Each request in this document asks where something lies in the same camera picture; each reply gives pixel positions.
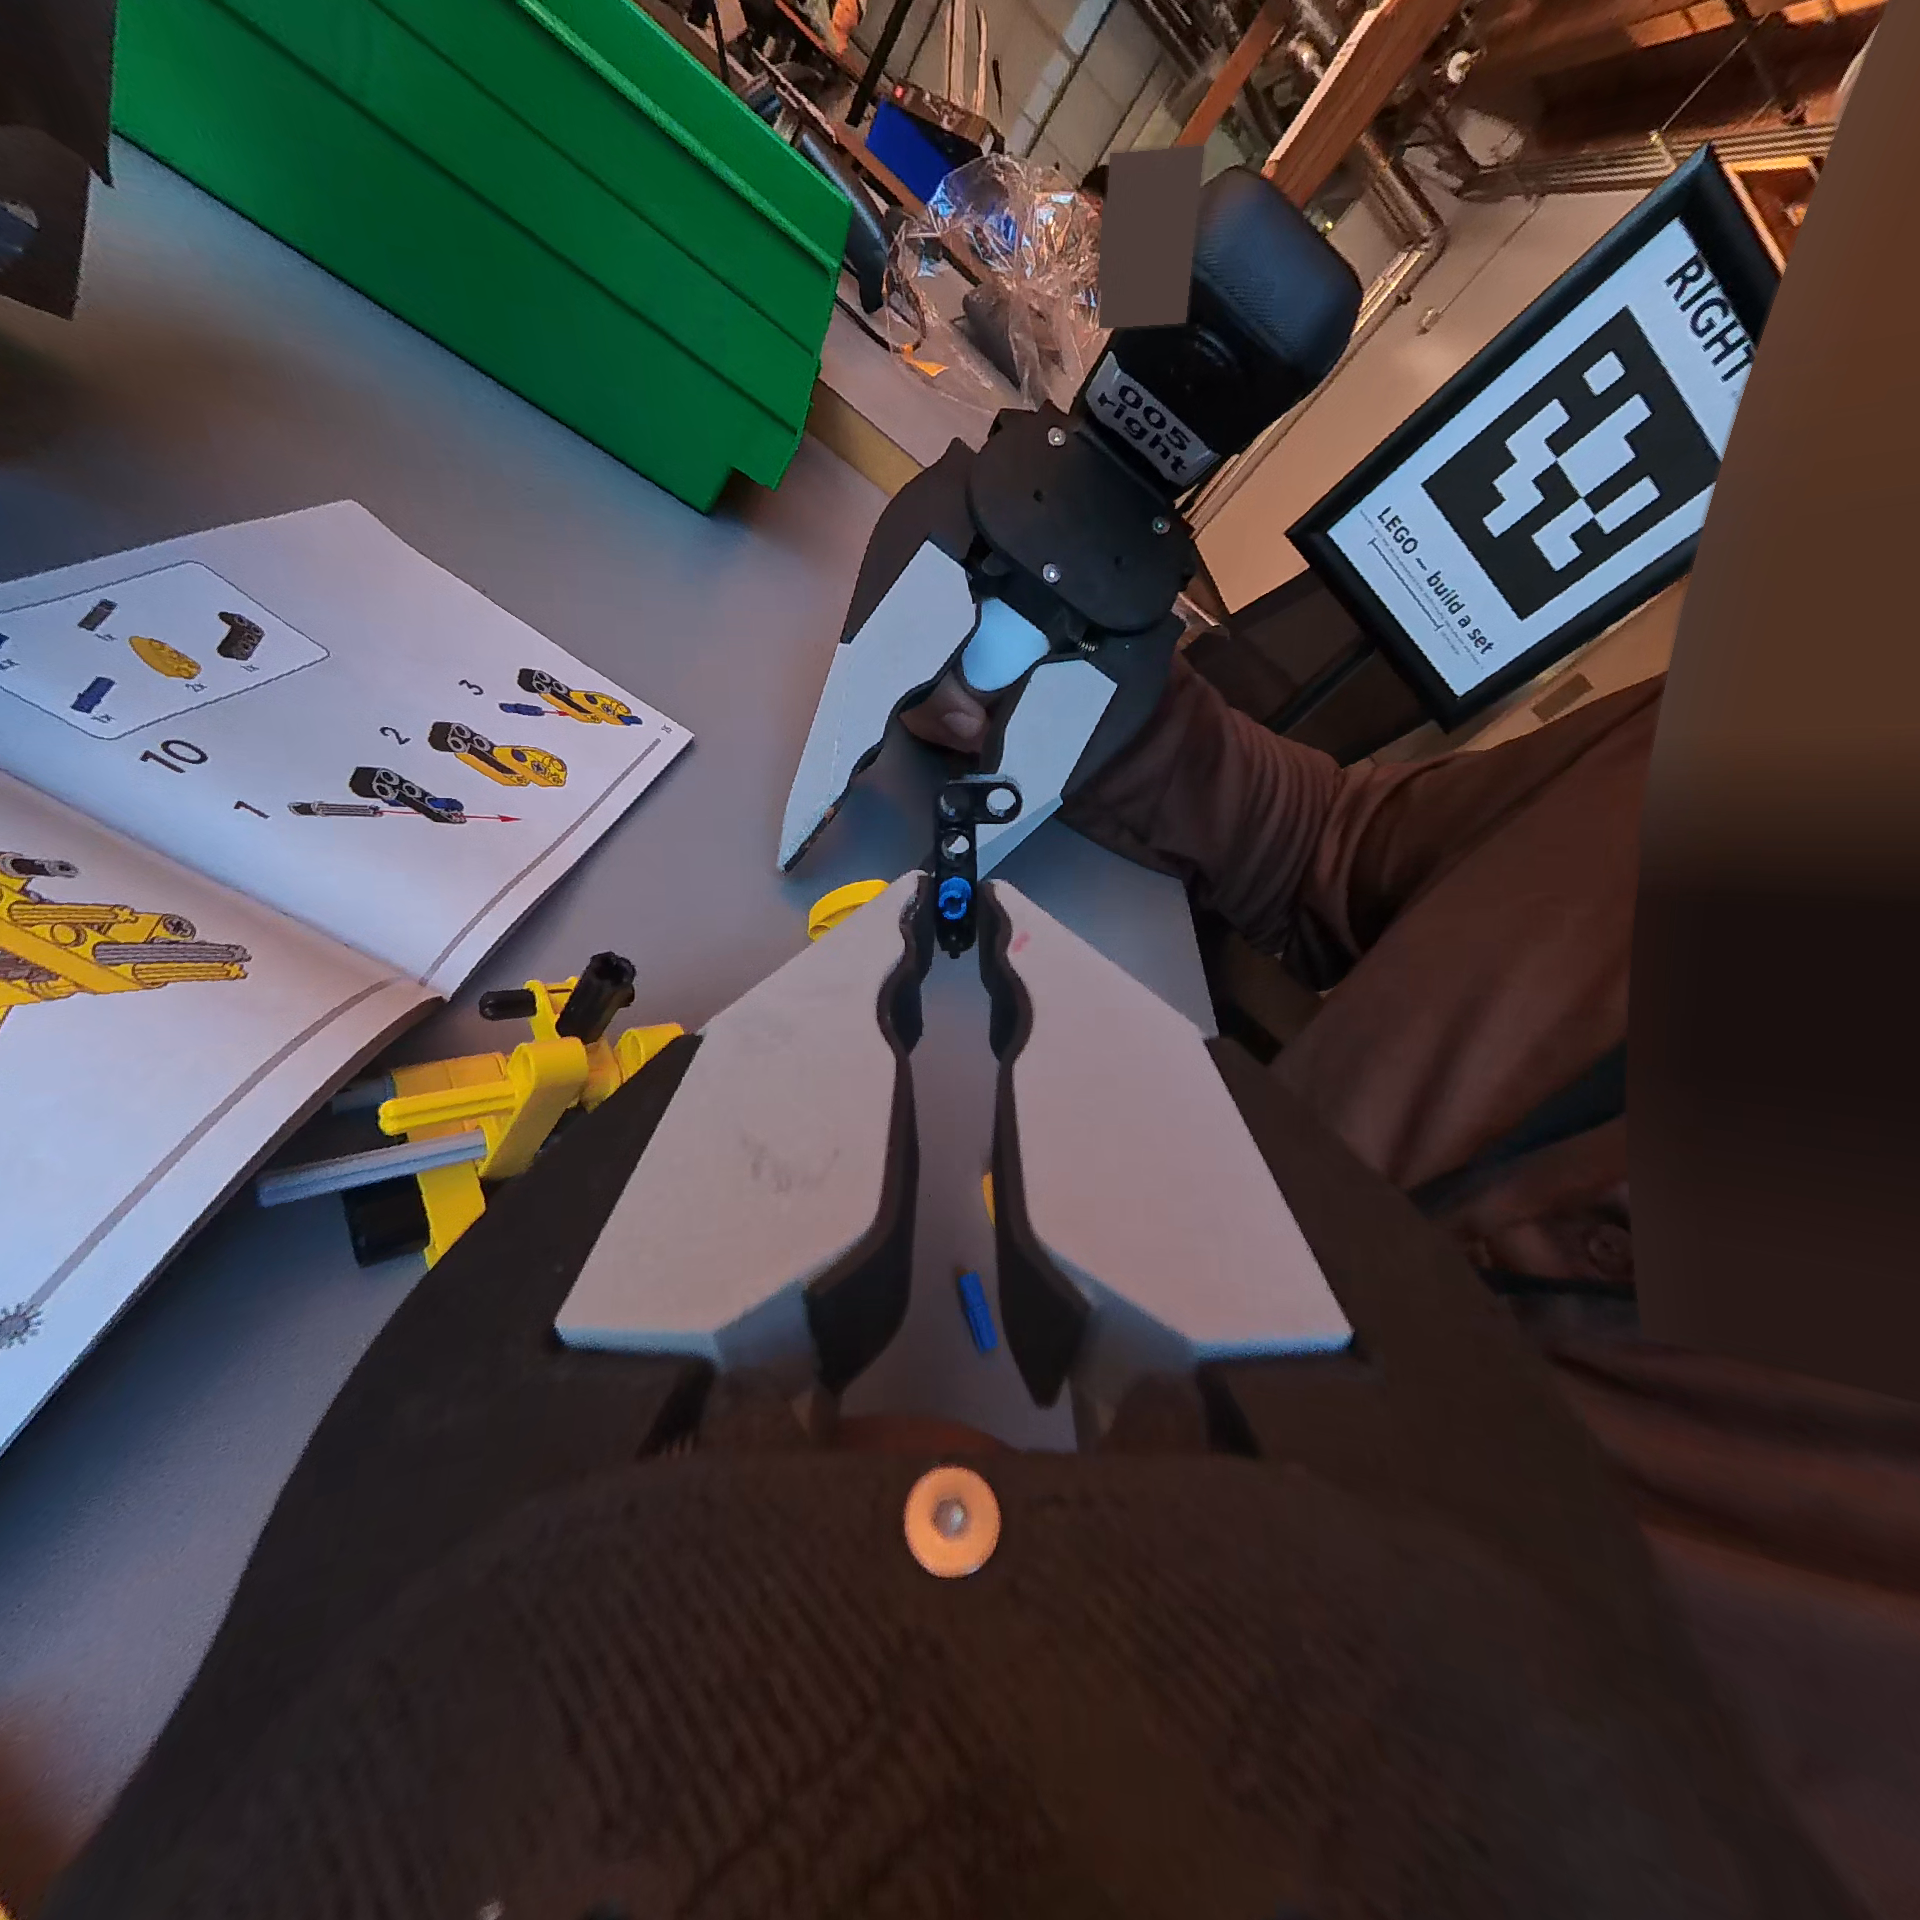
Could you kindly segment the green stacked storage bins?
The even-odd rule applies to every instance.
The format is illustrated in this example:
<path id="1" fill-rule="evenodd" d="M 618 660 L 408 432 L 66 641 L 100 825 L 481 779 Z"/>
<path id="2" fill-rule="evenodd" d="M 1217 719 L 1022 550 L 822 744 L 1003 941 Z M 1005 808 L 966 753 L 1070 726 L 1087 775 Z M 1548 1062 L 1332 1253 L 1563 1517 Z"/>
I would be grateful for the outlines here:
<path id="1" fill-rule="evenodd" d="M 697 512 L 803 440 L 847 196 L 636 5 L 120 5 L 112 123 Z"/>

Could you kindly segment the dark cardboard box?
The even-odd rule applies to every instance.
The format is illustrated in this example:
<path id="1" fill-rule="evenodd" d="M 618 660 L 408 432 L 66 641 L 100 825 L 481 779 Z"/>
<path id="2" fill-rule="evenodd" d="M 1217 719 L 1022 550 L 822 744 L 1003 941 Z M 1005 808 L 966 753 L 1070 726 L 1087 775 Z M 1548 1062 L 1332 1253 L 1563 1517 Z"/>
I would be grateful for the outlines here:
<path id="1" fill-rule="evenodd" d="M 87 201 L 112 184 L 116 2 L 2 5 L 2 296 L 79 299 Z"/>

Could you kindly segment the yellow lego assembly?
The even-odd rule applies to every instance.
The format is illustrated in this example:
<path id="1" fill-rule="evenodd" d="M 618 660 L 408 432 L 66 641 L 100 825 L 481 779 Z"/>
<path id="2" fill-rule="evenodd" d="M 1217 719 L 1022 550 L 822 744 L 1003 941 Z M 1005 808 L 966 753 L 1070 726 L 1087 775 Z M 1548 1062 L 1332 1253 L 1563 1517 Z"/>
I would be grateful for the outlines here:
<path id="1" fill-rule="evenodd" d="M 261 1172 L 260 1206 L 338 1196 L 353 1260 L 422 1257 L 435 1267 L 481 1221 L 503 1183 L 529 1171 L 549 1139 L 684 1038 L 676 1022 L 611 1032 L 636 998 L 636 967 L 614 953 L 560 980 L 485 993 L 478 1015 L 522 1025 L 510 1051 L 471 1052 L 351 1083 L 329 1117 L 369 1122 L 380 1141 L 347 1154 Z"/>

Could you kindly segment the person's right forearm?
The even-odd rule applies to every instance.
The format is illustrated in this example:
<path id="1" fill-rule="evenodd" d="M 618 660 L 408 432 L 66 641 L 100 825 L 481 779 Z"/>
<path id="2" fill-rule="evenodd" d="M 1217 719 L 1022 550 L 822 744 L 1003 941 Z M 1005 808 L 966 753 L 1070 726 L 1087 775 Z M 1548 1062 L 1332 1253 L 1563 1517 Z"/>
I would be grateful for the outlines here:
<path id="1" fill-rule="evenodd" d="M 1432 873 L 1457 768 L 1340 768 L 1232 708 L 1184 660 L 1067 829 L 1181 884 L 1304 987 L 1329 990 Z"/>

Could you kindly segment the black bent lego beam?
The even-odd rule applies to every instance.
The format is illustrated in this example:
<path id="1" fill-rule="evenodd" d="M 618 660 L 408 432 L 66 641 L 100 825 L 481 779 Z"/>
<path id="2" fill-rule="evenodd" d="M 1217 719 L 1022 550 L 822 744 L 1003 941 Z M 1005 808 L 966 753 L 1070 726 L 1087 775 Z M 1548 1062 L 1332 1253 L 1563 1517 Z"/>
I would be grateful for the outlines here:
<path id="1" fill-rule="evenodd" d="M 977 933 L 980 846 L 982 836 L 1012 829 L 1023 810 L 1016 780 L 996 775 L 963 775 L 940 786 L 932 804 L 932 929 L 947 958 L 966 955 Z M 945 925 L 937 911 L 940 880 L 959 874 L 971 883 L 971 916 L 963 925 Z"/>

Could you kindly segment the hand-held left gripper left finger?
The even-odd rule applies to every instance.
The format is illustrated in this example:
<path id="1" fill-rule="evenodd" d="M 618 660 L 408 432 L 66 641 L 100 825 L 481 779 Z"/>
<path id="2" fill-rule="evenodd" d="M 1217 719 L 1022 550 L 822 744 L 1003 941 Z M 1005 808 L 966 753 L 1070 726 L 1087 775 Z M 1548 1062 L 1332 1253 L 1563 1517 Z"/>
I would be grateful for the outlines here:
<path id="1" fill-rule="evenodd" d="M 844 1392 L 909 1299 L 926 877 L 886 884 L 693 1038 L 554 1333 Z"/>

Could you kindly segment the black framed marker sign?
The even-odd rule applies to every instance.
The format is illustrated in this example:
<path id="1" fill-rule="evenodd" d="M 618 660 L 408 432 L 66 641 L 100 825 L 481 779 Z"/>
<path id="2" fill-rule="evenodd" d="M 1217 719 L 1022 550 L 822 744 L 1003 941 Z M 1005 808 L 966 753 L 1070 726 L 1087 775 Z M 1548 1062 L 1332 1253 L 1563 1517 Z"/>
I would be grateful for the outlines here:
<path id="1" fill-rule="evenodd" d="M 1435 725 L 1689 571 L 1779 281 L 1697 148 L 1287 530 Z"/>

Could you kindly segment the open lego instruction booklet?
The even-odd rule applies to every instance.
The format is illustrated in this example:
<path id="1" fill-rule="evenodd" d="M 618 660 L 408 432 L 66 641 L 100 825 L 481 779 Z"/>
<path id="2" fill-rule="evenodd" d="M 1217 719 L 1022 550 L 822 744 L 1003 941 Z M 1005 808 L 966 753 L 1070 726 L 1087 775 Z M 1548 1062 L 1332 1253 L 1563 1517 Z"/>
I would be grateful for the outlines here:
<path id="1" fill-rule="evenodd" d="M 2 1444 L 691 732 L 355 503 L 2 590 Z"/>

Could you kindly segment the blue crate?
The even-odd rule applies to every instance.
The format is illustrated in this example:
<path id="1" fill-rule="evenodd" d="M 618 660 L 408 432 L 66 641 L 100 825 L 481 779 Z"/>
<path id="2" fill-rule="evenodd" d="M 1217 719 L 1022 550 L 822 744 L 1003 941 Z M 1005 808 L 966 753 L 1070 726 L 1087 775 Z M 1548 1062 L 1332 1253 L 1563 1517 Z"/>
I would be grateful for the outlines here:
<path id="1" fill-rule="evenodd" d="M 926 105 L 896 95 L 875 95 L 862 140 L 867 155 L 917 202 L 932 204 L 955 170 L 996 155 L 998 134 L 988 123 L 961 125 L 928 115 Z"/>

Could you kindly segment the person's right hand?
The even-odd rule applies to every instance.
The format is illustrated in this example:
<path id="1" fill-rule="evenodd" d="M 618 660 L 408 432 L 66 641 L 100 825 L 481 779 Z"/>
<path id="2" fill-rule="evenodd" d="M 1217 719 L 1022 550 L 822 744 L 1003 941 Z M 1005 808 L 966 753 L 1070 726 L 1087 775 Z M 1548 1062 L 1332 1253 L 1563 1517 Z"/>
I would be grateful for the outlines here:
<path id="1" fill-rule="evenodd" d="M 904 705 L 899 726 L 949 757 L 977 758 L 992 732 L 996 701 L 980 695 L 957 671 L 945 672 L 922 698 Z"/>

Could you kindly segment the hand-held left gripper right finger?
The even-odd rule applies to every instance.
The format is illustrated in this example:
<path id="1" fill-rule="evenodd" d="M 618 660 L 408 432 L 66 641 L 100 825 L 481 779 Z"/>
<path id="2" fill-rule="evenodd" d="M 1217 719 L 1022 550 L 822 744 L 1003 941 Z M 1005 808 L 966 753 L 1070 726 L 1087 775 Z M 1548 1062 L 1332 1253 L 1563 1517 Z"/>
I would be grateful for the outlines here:
<path id="1" fill-rule="evenodd" d="M 1039 1406 L 1345 1355 L 1354 1329 L 1202 1031 L 1016 886 L 977 898 L 999 1329 Z"/>

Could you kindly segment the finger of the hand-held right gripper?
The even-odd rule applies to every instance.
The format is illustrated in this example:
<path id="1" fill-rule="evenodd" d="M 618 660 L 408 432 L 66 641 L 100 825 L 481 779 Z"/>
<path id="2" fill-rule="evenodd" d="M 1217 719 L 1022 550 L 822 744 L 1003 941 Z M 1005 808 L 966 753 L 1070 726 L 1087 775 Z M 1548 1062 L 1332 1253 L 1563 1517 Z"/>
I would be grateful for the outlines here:
<path id="1" fill-rule="evenodd" d="M 947 675 L 976 626 L 963 563 L 923 540 L 832 650 L 780 821 L 780 874 L 801 862 L 893 720 Z"/>
<path id="2" fill-rule="evenodd" d="M 1019 846 L 1062 808 L 1066 786 L 1114 701 L 1118 685 L 1092 660 L 1037 665 L 1005 710 L 998 764 L 988 791 L 1013 788 L 1016 814 L 988 813 L 980 826 L 983 873 Z"/>

